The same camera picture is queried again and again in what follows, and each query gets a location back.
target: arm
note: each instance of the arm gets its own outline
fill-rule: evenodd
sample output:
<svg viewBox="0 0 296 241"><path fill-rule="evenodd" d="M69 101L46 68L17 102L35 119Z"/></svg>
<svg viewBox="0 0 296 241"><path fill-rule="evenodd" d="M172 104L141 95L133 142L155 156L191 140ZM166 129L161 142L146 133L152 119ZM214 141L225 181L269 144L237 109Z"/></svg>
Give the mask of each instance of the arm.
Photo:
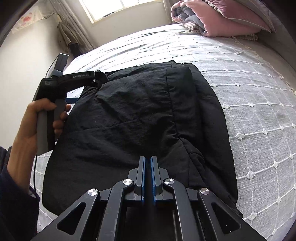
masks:
<svg viewBox="0 0 296 241"><path fill-rule="evenodd" d="M36 123L41 110L54 110L48 99L30 103L13 142L7 167L0 174L0 219L16 240L30 240L36 234L40 198L30 187L30 176L37 151ZM53 123L59 136L67 113Z"/></svg>

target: bed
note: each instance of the bed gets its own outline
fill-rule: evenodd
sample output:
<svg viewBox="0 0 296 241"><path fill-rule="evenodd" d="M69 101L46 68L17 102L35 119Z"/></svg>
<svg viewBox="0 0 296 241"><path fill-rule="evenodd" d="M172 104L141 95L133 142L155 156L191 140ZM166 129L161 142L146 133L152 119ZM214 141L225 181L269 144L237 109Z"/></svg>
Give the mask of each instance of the bed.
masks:
<svg viewBox="0 0 296 241"><path fill-rule="evenodd" d="M107 43L76 58L64 74L170 60L193 63L213 88L234 156L237 207L268 241L281 241L296 219L296 96L291 88L296 72L276 52L257 42L208 38L174 24ZM82 88L74 90L68 97L81 92ZM50 152L37 161L40 196L49 156ZM42 203L39 214L38 230L56 217Z"/></svg>

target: black metal bracket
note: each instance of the black metal bracket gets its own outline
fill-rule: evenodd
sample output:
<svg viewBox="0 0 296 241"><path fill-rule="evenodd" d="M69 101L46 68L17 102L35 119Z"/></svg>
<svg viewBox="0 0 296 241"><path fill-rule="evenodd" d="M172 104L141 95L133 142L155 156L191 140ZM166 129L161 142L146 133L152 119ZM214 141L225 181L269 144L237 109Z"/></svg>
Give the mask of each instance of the black metal bracket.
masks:
<svg viewBox="0 0 296 241"><path fill-rule="evenodd" d="M189 189L169 178L156 156L150 166L153 202L171 207L176 241L265 240L209 189ZM120 241L126 208L143 206L145 169L140 157L127 179L100 192L90 189L32 240Z"/></svg>

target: window frame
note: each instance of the window frame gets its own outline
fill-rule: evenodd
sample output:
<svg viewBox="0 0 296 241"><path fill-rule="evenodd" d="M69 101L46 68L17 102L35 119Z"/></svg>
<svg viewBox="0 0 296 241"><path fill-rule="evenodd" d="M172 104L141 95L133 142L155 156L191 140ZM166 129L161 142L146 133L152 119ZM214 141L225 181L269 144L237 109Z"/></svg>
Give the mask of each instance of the window frame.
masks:
<svg viewBox="0 0 296 241"><path fill-rule="evenodd" d="M121 10L123 10L123 9L127 9L127 8L130 8L130 7L138 6L138 5L141 5L141 4L145 4L145 3L149 3L149 2L153 2L153 1L157 1L157 0L150 0L150 1L148 1L148 2L142 2L142 3L139 2L139 3L137 3L137 4L135 4L135 5L132 5L132 6L129 6L129 7L124 6L124 3L122 2L122 0L118 0L118 1L119 1L119 2L121 3L121 5L123 6L121 9L118 9L118 10L116 10L116 11L114 11L114 12L111 12L111 13L109 13L109 14L107 14L107 15L105 15L105 16L103 16L103 17L97 19L97 20L94 19L93 15L92 15L92 14L90 13L90 11L87 9L87 6L86 6L85 3L83 2L83 0L79 0L79 3L80 3L81 6L83 7L83 10L85 11L85 13L86 13L87 17L89 18L90 22L91 22L92 24L94 24L94 23L96 23L96 22L102 20L103 18L105 18L105 17L107 17L107 16L109 16L109 15L112 15L113 13L119 12L119 11L121 11Z"/></svg>

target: red flower print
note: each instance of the red flower print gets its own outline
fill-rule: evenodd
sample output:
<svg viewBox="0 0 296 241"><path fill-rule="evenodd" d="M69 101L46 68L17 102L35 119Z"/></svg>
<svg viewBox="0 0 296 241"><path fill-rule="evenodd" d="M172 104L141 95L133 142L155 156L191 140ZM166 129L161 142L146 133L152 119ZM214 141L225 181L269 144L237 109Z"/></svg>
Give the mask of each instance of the red flower print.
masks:
<svg viewBox="0 0 296 241"><path fill-rule="evenodd" d="M28 22L32 19L32 17L26 16L24 17L24 19L22 20L23 22Z"/></svg>

